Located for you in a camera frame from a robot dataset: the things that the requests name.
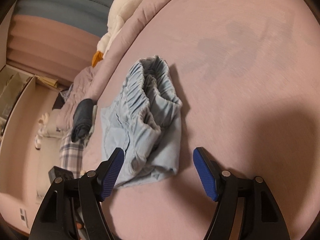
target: white stuffed toy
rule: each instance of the white stuffed toy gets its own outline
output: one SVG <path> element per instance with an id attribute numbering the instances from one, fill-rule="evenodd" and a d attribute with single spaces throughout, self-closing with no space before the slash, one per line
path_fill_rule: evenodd
<path id="1" fill-rule="evenodd" d="M 35 138 L 35 147 L 37 150 L 41 149 L 41 142 L 42 142 L 42 138 L 43 136 L 45 136 L 48 133 L 47 130 L 47 124 L 49 122 L 49 113 L 45 113 L 41 116 L 41 118 L 38 120 L 38 124 L 40 126 L 36 138 Z"/>
<path id="2" fill-rule="evenodd" d="M 103 35 L 97 45 L 97 52 L 92 58 L 92 67 L 104 59 L 111 43 L 120 32 L 124 23 L 133 15 L 143 0 L 114 0 L 108 15 L 108 32 Z"/>

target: navy folded clothing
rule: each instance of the navy folded clothing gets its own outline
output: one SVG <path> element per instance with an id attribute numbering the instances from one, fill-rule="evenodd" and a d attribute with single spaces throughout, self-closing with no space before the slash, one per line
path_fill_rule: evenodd
<path id="1" fill-rule="evenodd" d="M 89 134 L 92 126 L 93 106 L 94 103 L 90 98 L 84 99 L 78 104 L 73 115 L 72 142 L 84 139 Z"/>

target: plaid fabric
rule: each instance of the plaid fabric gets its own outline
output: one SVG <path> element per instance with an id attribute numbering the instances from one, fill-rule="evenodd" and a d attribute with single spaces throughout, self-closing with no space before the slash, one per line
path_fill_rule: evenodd
<path id="1" fill-rule="evenodd" d="M 75 179 L 80 177 L 84 143 L 71 141 L 72 129 L 61 139 L 60 167 L 73 172 Z"/>

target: pink bedsheet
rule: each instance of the pink bedsheet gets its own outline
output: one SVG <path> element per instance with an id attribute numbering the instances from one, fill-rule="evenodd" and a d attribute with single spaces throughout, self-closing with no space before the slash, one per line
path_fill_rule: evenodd
<path id="1" fill-rule="evenodd" d="M 180 173 L 113 192 L 103 204 L 111 229 L 123 240 L 203 239 L 216 206 L 192 163 L 203 146 L 237 176 L 262 176 L 291 238 L 301 239 L 320 209 L 316 19 L 303 0 L 164 1 L 144 0 L 101 63 L 104 79 L 87 93 L 103 92 L 83 169 L 101 161 L 101 107 L 137 59 L 158 54 L 183 101 Z"/>

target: light blue pants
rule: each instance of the light blue pants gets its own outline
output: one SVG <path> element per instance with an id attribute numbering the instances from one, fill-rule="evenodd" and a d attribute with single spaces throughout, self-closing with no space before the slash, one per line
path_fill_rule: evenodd
<path id="1" fill-rule="evenodd" d="M 101 110 L 102 160 L 116 147 L 125 152 L 115 187 L 156 182 L 177 174 L 181 107 L 163 59 L 140 59 L 132 66 L 120 94 Z"/>

